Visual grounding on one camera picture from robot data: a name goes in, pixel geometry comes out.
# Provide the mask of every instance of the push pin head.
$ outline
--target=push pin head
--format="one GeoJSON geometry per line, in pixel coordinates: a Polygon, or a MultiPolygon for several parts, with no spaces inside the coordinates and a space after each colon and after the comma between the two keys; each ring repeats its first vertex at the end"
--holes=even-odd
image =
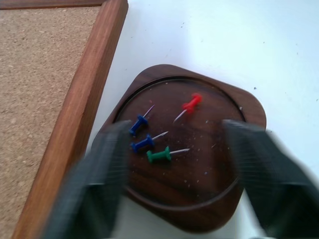
{"type": "Polygon", "coordinates": [[[201,102],[202,100],[202,96],[198,93],[194,93],[191,95],[193,97],[193,99],[189,102],[189,103],[185,103],[183,104],[182,108],[184,109],[174,120],[174,122],[176,120],[178,120],[185,112],[188,113],[193,113],[194,112],[194,107],[201,102]]]}
{"type": "Polygon", "coordinates": [[[154,147],[154,140],[159,138],[159,137],[162,137],[164,136],[165,134],[167,134],[168,131],[164,132],[164,133],[161,133],[159,134],[158,136],[155,136],[154,138],[151,138],[151,136],[148,134],[146,139],[142,140],[141,142],[138,142],[138,143],[131,143],[131,146],[132,146],[132,149],[135,153],[137,153],[139,151],[140,148],[142,147],[145,147],[147,145],[151,146],[151,147],[154,147]]]}
{"type": "Polygon", "coordinates": [[[181,153],[181,152],[186,152],[189,151],[189,148],[177,150],[177,151],[172,151],[170,152],[169,147],[167,146],[164,151],[159,152],[159,153],[153,153],[151,151],[147,151],[147,156],[148,160],[150,163],[153,163],[154,161],[160,160],[160,159],[166,159],[167,161],[171,161],[171,154],[174,153],[181,153]]]}
{"type": "Polygon", "coordinates": [[[143,124],[148,125],[148,120],[145,118],[148,113],[153,109],[155,105],[153,105],[146,113],[144,116],[138,115],[138,120],[135,122],[135,124],[132,126],[130,129],[130,133],[133,136],[136,136],[136,130],[143,124]]]}

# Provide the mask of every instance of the cork board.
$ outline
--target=cork board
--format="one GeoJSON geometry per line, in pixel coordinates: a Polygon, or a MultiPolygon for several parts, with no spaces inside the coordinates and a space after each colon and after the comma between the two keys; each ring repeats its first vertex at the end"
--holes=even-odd
{"type": "Polygon", "coordinates": [[[14,230],[99,9],[0,11],[0,239],[14,230]]]}

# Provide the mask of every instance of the white table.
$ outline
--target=white table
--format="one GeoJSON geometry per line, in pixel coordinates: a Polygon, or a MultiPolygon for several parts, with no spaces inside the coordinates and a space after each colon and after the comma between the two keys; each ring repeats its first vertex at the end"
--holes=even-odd
{"type": "MultiPolygon", "coordinates": [[[[267,128],[319,182],[319,1],[131,0],[89,146],[135,76],[176,65],[252,93],[267,128]]],[[[119,239],[248,239],[262,235],[244,194],[232,219],[203,235],[180,231],[125,199],[119,239]]]]}

